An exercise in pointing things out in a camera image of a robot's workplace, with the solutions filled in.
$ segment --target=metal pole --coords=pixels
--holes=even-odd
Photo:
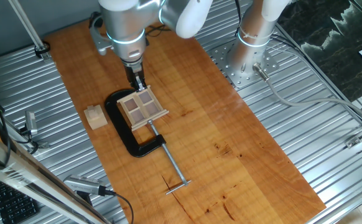
[[[74,194],[68,186],[44,168],[28,152],[19,147],[18,144],[14,144],[17,147],[17,152],[11,151],[7,167],[0,170],[0,181],[44,203],[77,223],[87,222],[84,218],[73,214],[72,211],[83,215],[94,224],[110,223],[92,206]],[[4,163],[6,154],[6,146],[0,142],[0,162]],[[56,200],[49,200],[46,196],[30,190],[26,187],[30,183],[34,183]]]
[[[148,123],[151,125],[151,128],[152,128],[152,130],[154,131],[155,135],[158,136],[158,135],[159,135],[159,132],[156,130],[156,127],[154,126],[153,121],[150,119],[150,120],[148,121]],[[179,188],[181,188],[181,187],[183,187],[183,186],[188,186],[188,184],[189,184],[189,182],[191,182],[191,180],[187,181],[187,180],[185,179],[185,177],[184,177],[183,174],[181,173],[181,170],[180,170],[180,168],[178,167],[177,163],[175,163],[174,158],[171,156],[171,153],[170,153],[170,151],[169,151],[169,149],[167,148],[167,146],[166,146],[165,143],[162,144],[162,147],[163,147],[164,151],[166,152],[167,156],[169,157],[170,162],[173,164],[175,171],[178,173],[178,175],[180,176],[180,178],[181,178],[181,180],[182,180],[182,185],[180,185],[180,186],[178,186],[178,187],[170,190],[169,192],[167,192],[166,195],[168,195],[168,194],[172,193],[173,191],[175,191],[175,190],[177,190],[177,189],[179,189]]]
[[[19,20],[22,22],[22,24],[25,27],[25,30],[29,34],[30,38],[32,39],[34,45],[36,46],[37,50],[45,50],[45,45],[40,39],[39,35],[37,34],[36,30],[33,28],[32,23],[30,23],[29,18],[27,17],[24,9],[22,8],[21,4],[19,4],[18,0],[8,0],[9,4],[12,6],[13,10],[17,14]],[[46,60],[50,58],[50,55],[48,53],[42,54],[43,59]]]

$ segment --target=wooden board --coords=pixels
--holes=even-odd
[[[93,131],[83,114],[129,88],[120,59],[111,51],[98,54],[87,22],[46,38],[112,186],[134,208],[135,223],[295,224],[325,208],[196,40],[173,32],[148,39],[146,83],[170,111],[154,124],[192,180],[170,195],[180,179],[162,148],[130,156],[110,122]],[[143,127],[134,135],[142,142],[154,134]]]

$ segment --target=wooden block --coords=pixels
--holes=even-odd
[[[86,115],[87,122],[92,130],[108,124],[100,105],[88,106],[87,110],[84,111],[84,114]]]

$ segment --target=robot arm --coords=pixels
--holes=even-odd
[[[142,55],[146,47],[145,27],[160,21],[174,30],[179,37],[191,38],[202,28],[212,0],[99,0],[98,2],[110,47],[122,60],[130,85],[141,91],[146,88],[142,69]],[[94,35],[93,38],[98,51],[104,55],[106,47],[102,49],[99,46],[103,40],[97,39]]]

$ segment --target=scratch on wood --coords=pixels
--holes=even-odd
[[[164,179],[163,175],[162,175],[162,178],[163,178],[163,181],[164,181],[164,183],[166,184],[167,188],[170,190],[170,187],[169,187],[169,185],[167,184],[166,180]]]
[[[193,110],[187,111],[186,113],[183,113],[181,116],[186,116],[187,114],[192,113],[192,112],[193,112]]]
[[[175,197],[175,195],[174,195],[173,193],[171,193],[171,194],[174,196],[175,200],[181,205],[182,210],[185,212],[185,214],[188,215],[189,219],[191,219],[191,221],[192,221],[193,223],[195,223],[194,220],[192,219],[192,217],[187,213],[187,211],[185,210],[185,208],[183,207],[183,205],[180,203],[180,201]]]
[[[170,187],[169,187],[169,185],[167,184],[166,180],[164,179],[163,175],[162,175],[162,178],[163,178],[163,181],[166,183],[167,188],[170,190]],[[174,196],[175,200],[181,205],[182,210],[185,212],[185,214],[188,215],[189,219],[191,219],[191,221],[192,221],[193,223],[195,223],[195,222],[192,220],[192,217],[187,213],[187,211],[185,210],[185,208],[183,207],[183,205],[180,203],[180,201],[175,197],[174,193],[171,193],[171,194]]]
[[[228,214],[228,216],[232,219],[232,220],[234,220],[235,221],[235,219],[232,217],[232,215],[230,214],[230,211],[228,211],[228,209],[227,209],[227,207],[226,207],[226,205],[225,205],[225,203],[223,203],[223,206],[224,206],[224,210],[225,210],[225,212]]]
[[[224,154],[222,154],[222,156],[224,156],[225,154],[229,153],[229,152],[232,152],[232,149],[229,150],[229,151],[226,151]]]

